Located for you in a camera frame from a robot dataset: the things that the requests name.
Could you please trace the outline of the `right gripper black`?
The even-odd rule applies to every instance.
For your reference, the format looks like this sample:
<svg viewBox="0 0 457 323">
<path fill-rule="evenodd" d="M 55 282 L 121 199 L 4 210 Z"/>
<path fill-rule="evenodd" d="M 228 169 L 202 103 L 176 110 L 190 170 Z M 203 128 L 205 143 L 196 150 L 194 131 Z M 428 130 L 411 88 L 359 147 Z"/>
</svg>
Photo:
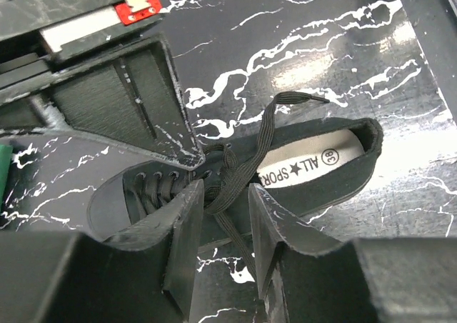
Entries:
<svg viewBox="0 0 457 323">
<path fill-rule="evenodd" d="M 50 70 L 162 20 L 162 9 L 161 0 L 1 0 L 1 135 L 70 136 L 201 165 L 164 35 Z"/>
</svg>

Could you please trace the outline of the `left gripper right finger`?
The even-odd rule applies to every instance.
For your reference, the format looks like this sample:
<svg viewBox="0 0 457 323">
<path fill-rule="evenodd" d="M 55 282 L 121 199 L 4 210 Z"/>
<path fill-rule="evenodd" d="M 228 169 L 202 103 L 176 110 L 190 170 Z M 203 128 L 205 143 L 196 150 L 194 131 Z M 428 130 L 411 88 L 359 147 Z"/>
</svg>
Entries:
<svg viewBox="0 0 457 323">
<path fill-rule="evenodd" d="M 273 270 L 285 250 L 300 257 L 318 259 L 340 249 L 344 243 L 300 220 L 281 206 L 261 185 L 248 190 L 248 205 L 256 265 L 258 295 L 264 299 Z"/>
</svg>

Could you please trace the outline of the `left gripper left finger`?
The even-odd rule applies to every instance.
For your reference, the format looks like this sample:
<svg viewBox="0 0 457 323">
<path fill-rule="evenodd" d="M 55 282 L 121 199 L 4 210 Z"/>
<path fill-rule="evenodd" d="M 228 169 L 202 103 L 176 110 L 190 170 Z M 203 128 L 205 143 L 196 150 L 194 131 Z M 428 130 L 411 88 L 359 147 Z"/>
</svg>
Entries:
<svg viewBox="0 0 457 323">
<path fill-rule="evenodd" d="M 203 182 L 192 182 L 163 209 L 105 241 L 116 250 L 104 285 L 105 317 L 189 317 L 203 204 Z"/>
</svg>

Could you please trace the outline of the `black shoelace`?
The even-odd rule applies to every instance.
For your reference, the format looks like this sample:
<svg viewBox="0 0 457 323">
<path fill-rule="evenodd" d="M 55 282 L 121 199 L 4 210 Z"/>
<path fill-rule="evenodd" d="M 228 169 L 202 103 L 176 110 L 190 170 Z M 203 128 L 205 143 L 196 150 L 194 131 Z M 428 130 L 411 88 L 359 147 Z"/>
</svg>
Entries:
<svg viewBox="0 0 457 323">
<path fill-rule="evenodd" d="M 220 182 L 204 189 L 204 213 L 212 216 L 238 247 L 252 277 L 256 277 L 254 258 L 226 210 L 251 181 L 271 147 L 275 131 L 276 106 L 278 104 L 302 104 L 310 100 L 329 103 L 328 99 L 301 91 L 284 91 L 275 95 L 263 111 L 255 153 L 243 164 L 239 164 L 238 157 L 225 144 L 211 144 L 204 148 L 205 155 L 213 151 L 221 152 L 223 161 Z M 134 199 L 134 207 L 139 218 L 143 219 L 164 207 L 175 197 L 172 187 L 177 179 L 179 179 L 177 171 L 172 171 L 166 176 L 161 172 L 155 172 L 151 176 L 138 173 L 130 184 L 124 185 L 124 193 Z"/>
</svg>

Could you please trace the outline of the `black canvas sneaker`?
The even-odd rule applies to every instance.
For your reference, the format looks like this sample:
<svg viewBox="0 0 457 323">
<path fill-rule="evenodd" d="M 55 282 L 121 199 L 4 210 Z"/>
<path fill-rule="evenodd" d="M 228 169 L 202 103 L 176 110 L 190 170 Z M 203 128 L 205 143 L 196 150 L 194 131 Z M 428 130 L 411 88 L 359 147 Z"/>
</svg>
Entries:
<svg viewBox="0 0 457 323">
<path fill-rule="evenodd" d="M 260 184 L 280 205 L 301 217 L 351 198 L 366 186 L 381 154 L 383 131 L 369 118 L 314 119 L 279 127 L 271 146 L 227 215 L 243 236 L 251 233 L 248 187 Z M 166 206 L 190 182 L 202 179 L 205 200 L 256 153 L 256 137 L 245 136 L 205 148 L 206 161 L 186 171 L 159 161 L 129 167 L 93 194 L 88 226 L 104 240 Z"/>
</svg>

